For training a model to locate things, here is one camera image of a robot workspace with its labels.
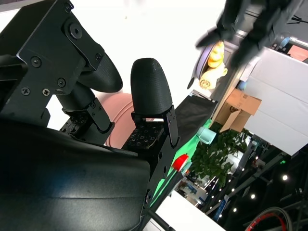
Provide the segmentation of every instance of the white wall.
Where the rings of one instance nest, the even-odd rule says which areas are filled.
[[[176,231],[224,231],[216,222],[194,207],[189,201],[178,194],[172,192],[171,197],[167,197],[157,210],[157,214],[165,220]],[[145,231],[157,231],[159,226],[153,221]]]
[[[264,48],[245,92],[262,100],[245,128],[288,153],[308,143],[308,64]]]

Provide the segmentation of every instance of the potted plant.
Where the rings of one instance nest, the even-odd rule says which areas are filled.
[[[199,143],[192,156],[191,170],[200,178],[209,176],[210,179],[218,177],[218,183],[223,187],[226,183],[227,174],[230,172],[231,163],[226,163],[228,155],[237,155],[238,151],[245,151],[247,144],[245,142],[248,131],[242,132],[227,130],[219,133],[222,125],[214,123],[212,131],[217,133],[215,139],[210,145]]]

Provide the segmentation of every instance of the yellow figurine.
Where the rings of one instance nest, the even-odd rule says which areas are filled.
[[[211,51],[207,64],[209,68],[202,74],[199,85],[205,90],[214,89],[217,79],[225,76],[228,72],[223,63],[225,46],[222,41],[218,42]]]

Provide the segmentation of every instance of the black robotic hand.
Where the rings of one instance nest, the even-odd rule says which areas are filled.
[[[263,10],[254,22],[253,29],[243,39],[229,63],[230,68],[240,67],[275,40],[302,3],[303,0],[227,0],[217,28],[201,38],[196,47],[206,47],[220,40],[231,39],[244,21],[248,6],[261,5]]]

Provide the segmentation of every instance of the red object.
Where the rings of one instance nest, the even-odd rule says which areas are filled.
[[[183,154],[174,161],[172,166],[175,170],[180,172],[182,168],[184,167],[184,165],[186,164],[187,160],[188,160],[188,155]]]
[[[284,223],[283,219],[275,213],[267,213],[267,214],[264,214],[264,215],[258,217],[257,219],[255,219],[255,222],[252,223],[252,225],[248,228],[248,231],[252,231],[254,229],[254,227],[256,225],[258,225],[262,220],[270,218],[270,217],[277,217],[280,221],[281,226],[282,226],[282,231],[286,231],[286,227],[285,227],[285,223]]]

